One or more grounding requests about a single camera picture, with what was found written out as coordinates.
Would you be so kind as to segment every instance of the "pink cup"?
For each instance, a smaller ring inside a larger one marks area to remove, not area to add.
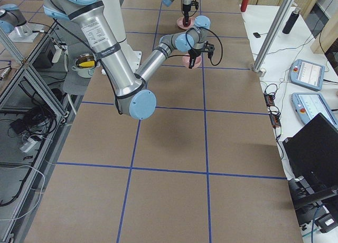
[[[183,65],[186,67],[186,68],[189,68],[189,54],[186,54],[186,57],[182,57],[182,62],[183,62]],[[195,61],[195,65],[194,67],[192,67],[193,69],[196,69],[198,68],[200,65],[201,65],[201,62],[202,62],[202,57],[199,56],[196,58],[196,61]]]

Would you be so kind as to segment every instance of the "black clamp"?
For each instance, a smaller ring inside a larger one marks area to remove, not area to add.
[[[215,50],[215,46],[210,44],[208,41],[205,42],[203,48],[201,49],[190,49],[188,54],[189,58],[189,69],[192,69],[195,65],[196,58],[199,57],[202,53],[208,53],[208,58],[211,59],[213,56],[213,51]]]

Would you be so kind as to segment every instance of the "pink disc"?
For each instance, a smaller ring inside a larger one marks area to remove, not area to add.
[[[179,28],[184,29],[184,30],[188,30],[189,28],[194,26],[194,23],[195,23],[194,17],[190,17],[190,25],[188,25],[188,26],[183,26],[183,19],[184,19],[184,17],[180,17],[176,22],[177,25],[179,26]]]

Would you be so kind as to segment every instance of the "black electronics box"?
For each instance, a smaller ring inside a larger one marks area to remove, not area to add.
[[[43,46],[41,50],[41,53],[33,63],[33,66],[36,69],[51,68],[53,66],[52,59],[54,57],[55,52],[56,49],[54,47],[52,40],[50,39],[47,40],[46,44]]]

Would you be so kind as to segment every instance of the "black cylinder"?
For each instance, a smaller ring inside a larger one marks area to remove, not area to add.
[[[296,8],[290,15],[289,19],[287,20],[282,32],[285,34],[289,34],[292,27],[294,27],[294,24],[296,23],[296,20],[299,17],[299,12],[301,11],[300,8]]]

